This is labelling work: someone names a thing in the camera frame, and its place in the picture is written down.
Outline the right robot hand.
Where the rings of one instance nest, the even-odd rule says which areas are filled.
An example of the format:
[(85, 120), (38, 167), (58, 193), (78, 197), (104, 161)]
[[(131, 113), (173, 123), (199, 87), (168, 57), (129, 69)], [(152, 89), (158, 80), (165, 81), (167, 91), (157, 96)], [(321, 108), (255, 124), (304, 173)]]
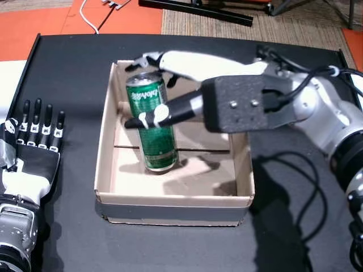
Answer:
[[(265, 61), (248, 65), (204, 53), (170, 50), (148, 52), (133, 60), (125, 68), (126, 72), (153, 66), (176, 78), (186, 78), (203, 82), (222, 76), (262, 75), (268, 67)], [(126, 129), (151, 129), (172, 126), (202, 113), (203, 99), (200, 91), (189, 92), (184, 96), (162, 103), (155, 109), (139, 113), (124, 124)]]

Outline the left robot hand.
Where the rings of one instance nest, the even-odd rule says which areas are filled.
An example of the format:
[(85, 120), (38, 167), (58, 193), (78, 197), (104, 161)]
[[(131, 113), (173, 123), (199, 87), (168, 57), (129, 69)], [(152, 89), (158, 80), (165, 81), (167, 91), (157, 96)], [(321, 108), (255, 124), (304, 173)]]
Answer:
[(53, 105), (42, 100), (23, 105), (22, 119), (8, 118), (1, 123), (1, 184), (3, 193), (20, 196), (36, 205), (51, 190), (61, 157), (65, 112), (60, 111), (53, 123)]

